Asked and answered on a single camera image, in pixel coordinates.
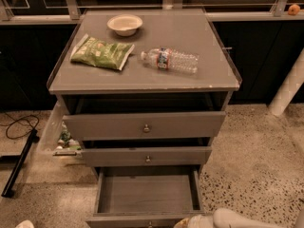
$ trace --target white pole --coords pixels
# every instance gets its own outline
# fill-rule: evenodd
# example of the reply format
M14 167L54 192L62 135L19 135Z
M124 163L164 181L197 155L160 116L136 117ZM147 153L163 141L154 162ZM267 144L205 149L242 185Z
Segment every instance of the white pole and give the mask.
M302 49L291 71L287 75L272 102L269 104L270 111L276 116L281 115L303 83L304 49Z

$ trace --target speckled concrete floor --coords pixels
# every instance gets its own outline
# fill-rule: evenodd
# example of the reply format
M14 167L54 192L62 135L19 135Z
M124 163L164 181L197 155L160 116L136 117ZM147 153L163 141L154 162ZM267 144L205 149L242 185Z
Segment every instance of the speckled concrete floor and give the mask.
M41 136L48 116L43 112L14 112L13 117L35 114ZM0 124L10 119L0 114ZM8 140L0 131L0 153L18 153L26 138ZM11 134L24 131L22 125ZM227 117L202 169L200 188L206 212L230 208L243 216L293 228L304 209L304 104L290 104L280 117L264 104L229 105ZM0 190L11 168L0 166ZM97 185L81 159L54 158L34 144L14 186L13 199L0 198L0 227L15 227L30 219L37 228L88 227Z

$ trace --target white bowl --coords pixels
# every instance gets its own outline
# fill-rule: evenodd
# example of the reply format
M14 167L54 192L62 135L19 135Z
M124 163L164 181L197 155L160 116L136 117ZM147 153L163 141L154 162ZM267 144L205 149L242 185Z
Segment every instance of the white bowl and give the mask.
M132 14L122 14L111 18L107 26L121 36L133 35L143 24L143 20Z

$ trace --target clear water bottle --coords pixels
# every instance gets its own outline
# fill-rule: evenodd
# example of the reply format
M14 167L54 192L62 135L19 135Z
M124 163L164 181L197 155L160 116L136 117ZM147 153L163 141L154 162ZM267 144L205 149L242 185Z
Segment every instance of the clear water bottle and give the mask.
M145 64L161 70L174 70L186 74L198 72L199 56L186 54L172 48L153 48L142 52L141 58Z

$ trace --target chip bag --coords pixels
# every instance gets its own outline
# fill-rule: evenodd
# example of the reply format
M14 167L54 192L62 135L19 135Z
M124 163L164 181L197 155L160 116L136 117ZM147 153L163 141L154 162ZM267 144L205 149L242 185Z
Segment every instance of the chip bag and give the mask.
M109 44L86 34L72 50L70 61L122 70L133 49L132 44Z

